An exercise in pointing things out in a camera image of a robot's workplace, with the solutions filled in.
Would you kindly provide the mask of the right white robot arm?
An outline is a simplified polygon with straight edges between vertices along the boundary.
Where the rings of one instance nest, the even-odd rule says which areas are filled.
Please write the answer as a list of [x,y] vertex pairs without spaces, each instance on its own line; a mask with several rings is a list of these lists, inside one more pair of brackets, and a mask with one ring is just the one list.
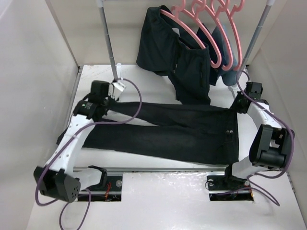
[[234,111],[249,115],[258,131],[249,155],[226,168],[222,183],[228,189],[265,170],[285,171],[292,159],[295,133],[270,111],[269,103],[261,99],[262,91],[261,83],[248,81],[231,106]]

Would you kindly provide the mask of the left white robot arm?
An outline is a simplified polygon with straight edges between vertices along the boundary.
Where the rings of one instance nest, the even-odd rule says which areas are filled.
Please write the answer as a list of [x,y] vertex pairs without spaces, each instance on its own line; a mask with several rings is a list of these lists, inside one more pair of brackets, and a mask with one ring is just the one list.
[[106,81],[95,80],[89,94],[80,100],[72,113],[58,148],[43,167],[36,167],[35,198],[42,194],[56,200],[73,202],[81,190],[93,186],[102,190],[107,186],[106,169],[89,166],[74,172],[74,163],[95,122],[106,114],[109,104],[109,86]]

